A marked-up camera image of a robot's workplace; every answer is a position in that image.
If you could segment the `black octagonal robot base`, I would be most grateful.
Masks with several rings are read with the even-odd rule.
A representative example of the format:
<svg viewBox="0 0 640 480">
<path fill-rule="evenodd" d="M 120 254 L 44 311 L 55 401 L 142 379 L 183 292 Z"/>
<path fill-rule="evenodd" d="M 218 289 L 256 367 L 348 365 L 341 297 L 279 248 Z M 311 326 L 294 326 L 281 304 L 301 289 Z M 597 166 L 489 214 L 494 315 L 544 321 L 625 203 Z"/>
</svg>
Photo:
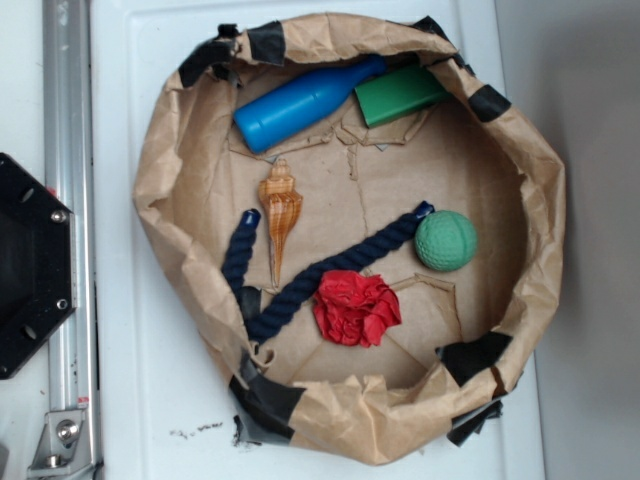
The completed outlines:
<svg viewBox="0 0 640 480">
<path fill-rule="evenodd" d="M 1 378 L 12 378 L 75 310 L 74 216 L 1 155 Z"/>
</svg>

